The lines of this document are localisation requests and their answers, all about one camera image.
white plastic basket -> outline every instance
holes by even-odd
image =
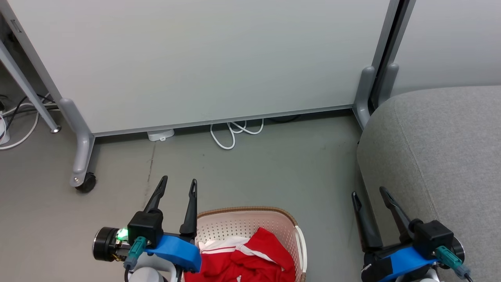
[[[229,236],[250,238],[259,227],[273,233],[289,251],[296,266],[296,282],[306,280],[308,258],[305,238],[296,220],[283,209],[237,207],[202,212],[197,221],[198,242],[224,240]]]

white adapter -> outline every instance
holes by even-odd
[[[4,124],[5,123],[0,122],[0,135],[5,131]],[[9,136],[9,131],[7,130],[7,132],[5,132],[5,136],[2,137],[2,140],[0,140],[0,145],[9,142],[10,139],[11,139],[11,137]]]
[[[169,129],[169,130],[155,130],[155,131],[148,131],[148,139],[150,141],[155,142],[155,141],[165,141],[167,138],[174,136],[174,130]]]

metal pole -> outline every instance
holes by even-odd
[[[0,42],[0,51],[1,51],[0,61],[2,61],[2,63],[5,65],[5,68],[7,68],[11,76],[18,83],[19,87],[21,87],[21,89],[26,94],[28,99],[38,110],[38,113],[42,116],[47,125],[51,128],[51,132],[52,133],[59,132],[61,130],[61,126],[57,125],[54,122],[54,120],[49,114],[49,111],[47,111],[45,106],[42,104],[42,101],[40,101],[40,99],[37,97],[37,94],[31,87],[30,83],[28,82],[24,74],[21,72],[21,69],[19,69],[19,66],[16,64],[11,54],[7,51],[7,48],[5,47],[3,42]]]

teal cable connector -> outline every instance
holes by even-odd
[[[441,263],[449,266],[452,270],[454,270],[454,273],[456,273],[459,278],[467,279],[467,277],[469,277],[469,268],[463,265],[463,262],[446,247],[438,247],[435,250],[435,256]]]
[[[145,237],[139,236],[134,241],[134,244],[129,250],[129,255],[124,261],[124,268],[129,267],[129,270],[133,270],[136,267],[137,259],[146,249],[146,244],[148,240]]]

gray fabric chair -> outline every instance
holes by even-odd
[[[371,116],[357,159],[385,244],[398,242],[379,187],[408,216],[437,219],[465,248],[479,281],[501,276],[501,86],[453,87],[392,97]],[[445,282],[459,281],[451,270]]]

